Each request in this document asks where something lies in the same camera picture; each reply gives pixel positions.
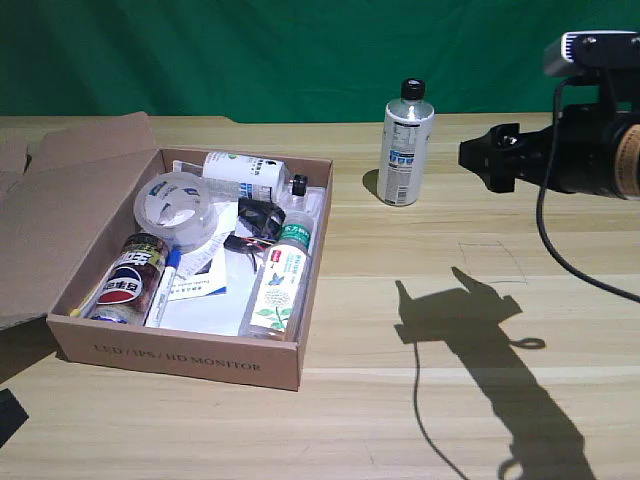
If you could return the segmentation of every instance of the marker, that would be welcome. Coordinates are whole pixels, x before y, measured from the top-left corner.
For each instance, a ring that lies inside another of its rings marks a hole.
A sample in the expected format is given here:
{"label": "marker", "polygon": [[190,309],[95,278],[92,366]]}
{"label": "marker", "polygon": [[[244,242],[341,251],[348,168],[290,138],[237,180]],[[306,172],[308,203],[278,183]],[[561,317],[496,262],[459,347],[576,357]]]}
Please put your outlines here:
{"label": "marker", "polygon": [[147,321],[144,324],[145,327],[157,328],[160,326],[162,315],[164,315],[164,309],[166,308],[167,302],[169,301],[169,294],[171,293],[173,280],[176,278],[176,271],[178,269],[178,265],[180,264],[180,256],[180,250],[178,250],[177,248],[174,248],[169,253],[169,257],[167,258],[167,266],[164,268],[164,273],[162,274],[160,285],[158,285],[158,290],[156,290],[156,294],[153,297],[153,303],[151,304],[151,308],[149,309]]}

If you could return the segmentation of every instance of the open cardboard box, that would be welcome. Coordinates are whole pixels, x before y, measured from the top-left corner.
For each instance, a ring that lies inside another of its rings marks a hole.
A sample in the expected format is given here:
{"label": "open cardboard box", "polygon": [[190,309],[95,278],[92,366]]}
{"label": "open cardboard box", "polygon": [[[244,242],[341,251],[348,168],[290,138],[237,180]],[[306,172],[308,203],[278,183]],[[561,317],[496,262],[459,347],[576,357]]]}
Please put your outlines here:
{"label": "open cardboard box", "polygon": [[[70,361],[297,390],[331,203],[329,160],[269,155],[327,189],[296,341],[68,316],[137,231],[138,190],[173,160],[202,164],[206,153],[158,149],[144,113],[46,135],[24,180],[0,204],[0,328],[48,314]],[[211,315],[215,321],[224,312]]]}

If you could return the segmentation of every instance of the green screen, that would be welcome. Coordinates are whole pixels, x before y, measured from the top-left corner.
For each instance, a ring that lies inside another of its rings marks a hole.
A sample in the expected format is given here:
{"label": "green screen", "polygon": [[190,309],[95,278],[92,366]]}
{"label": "green screen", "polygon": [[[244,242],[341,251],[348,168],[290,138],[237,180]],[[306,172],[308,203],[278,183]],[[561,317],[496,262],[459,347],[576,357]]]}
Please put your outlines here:
{"label": "green screen", "polygon": [[544,48],[635,30],[637,0],[0,0],[0,115],[380,121],[406,77],[439,113],[548,111]]}

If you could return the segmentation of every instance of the black object on floor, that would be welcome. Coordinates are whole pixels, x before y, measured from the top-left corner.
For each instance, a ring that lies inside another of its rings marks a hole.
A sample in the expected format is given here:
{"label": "black object on floor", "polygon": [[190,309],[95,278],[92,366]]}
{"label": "black object on floor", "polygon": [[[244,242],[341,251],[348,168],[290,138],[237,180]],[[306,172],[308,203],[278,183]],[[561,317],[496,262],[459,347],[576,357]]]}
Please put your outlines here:
{"label": "black object on floor", "polygon": [[9,389],[0,391],[0,448],[11,438],[20,426],[27,421],[25,412],[18,399]]}

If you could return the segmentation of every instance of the wood grain surface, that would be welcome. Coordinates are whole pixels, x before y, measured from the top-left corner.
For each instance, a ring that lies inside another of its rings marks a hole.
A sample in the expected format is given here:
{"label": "wood grain surface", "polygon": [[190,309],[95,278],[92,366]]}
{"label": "wood grain surface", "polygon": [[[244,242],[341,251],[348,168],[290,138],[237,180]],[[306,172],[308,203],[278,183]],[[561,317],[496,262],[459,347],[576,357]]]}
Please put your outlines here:
{"label": "wood grain surface", "polygon": [[[87,120],[2,117],[0,140]],[[16,327],[0,384],[30,418],[0,478],[637,479],[639,306],[551,259],[537,187],[457,165],[495,124],[548,121],[440,115],[420,199],[394,208],[371,191],[381,124],[153,118],[162,146],[335,161],[300,392],[67,363],[42,321]],[[570,262],[640,293],[637,203],[550,192],[545,214]]]}

